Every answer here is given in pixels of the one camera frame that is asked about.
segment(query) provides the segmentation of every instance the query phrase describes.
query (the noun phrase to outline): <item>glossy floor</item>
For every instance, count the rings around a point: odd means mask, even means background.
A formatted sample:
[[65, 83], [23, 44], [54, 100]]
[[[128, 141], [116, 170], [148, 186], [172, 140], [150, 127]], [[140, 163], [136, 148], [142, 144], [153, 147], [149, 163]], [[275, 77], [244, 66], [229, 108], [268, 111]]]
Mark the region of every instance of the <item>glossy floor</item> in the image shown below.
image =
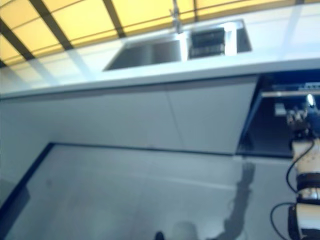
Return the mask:
[[[28, 182], [27, 201], [6, 239], [152, 240], [157, 231], [170, 240], [275, 239], [269, 211], [293, 200], [284, 181], [288, 165], [56, 145]], [[276, 216], [283, 232], [286, 212]]]

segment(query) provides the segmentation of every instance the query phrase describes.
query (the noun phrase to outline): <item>white countertop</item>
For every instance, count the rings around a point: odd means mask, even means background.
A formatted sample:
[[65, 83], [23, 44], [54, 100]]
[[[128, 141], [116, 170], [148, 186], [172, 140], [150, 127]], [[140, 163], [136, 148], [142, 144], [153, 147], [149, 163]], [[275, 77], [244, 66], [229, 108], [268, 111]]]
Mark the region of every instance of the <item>white countertop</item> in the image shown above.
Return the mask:
[[173, 31], [165, 29], [1, 68], [1, 98], [320, 68], [320, 3], [217, 18], [184, 29], [238, 19], [244, 20], [250, 52], [103, 71], [126, 41]]

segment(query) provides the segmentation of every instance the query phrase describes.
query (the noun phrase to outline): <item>cabinet door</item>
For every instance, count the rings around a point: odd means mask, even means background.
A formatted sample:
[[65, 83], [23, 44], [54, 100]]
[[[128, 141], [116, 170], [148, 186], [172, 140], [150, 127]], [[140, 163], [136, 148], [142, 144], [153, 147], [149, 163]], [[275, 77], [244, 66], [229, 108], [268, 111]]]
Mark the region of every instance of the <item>cabinet door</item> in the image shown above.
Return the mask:
[[168, 84], [184, 149], [234, 154], [256, 82], [242, 76]]
[[44, 96], [10, 110], [48, 132], [52, 142], [181, 149], [164, 85]]

